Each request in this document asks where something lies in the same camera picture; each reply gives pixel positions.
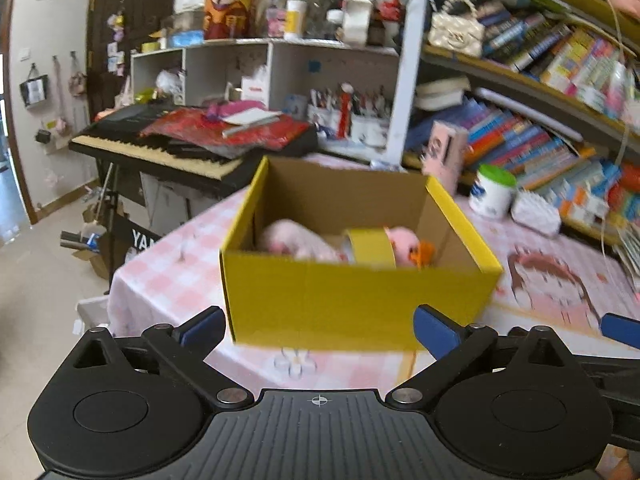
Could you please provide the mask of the person right hand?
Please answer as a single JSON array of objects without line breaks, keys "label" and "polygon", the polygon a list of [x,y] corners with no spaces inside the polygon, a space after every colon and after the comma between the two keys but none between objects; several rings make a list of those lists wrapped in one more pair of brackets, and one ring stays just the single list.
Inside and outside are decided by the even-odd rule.
[{"label": "person right hand", "polygon": [[597,473],[606,480],[638,480],[640,452],[609,445],[602,455]]}]

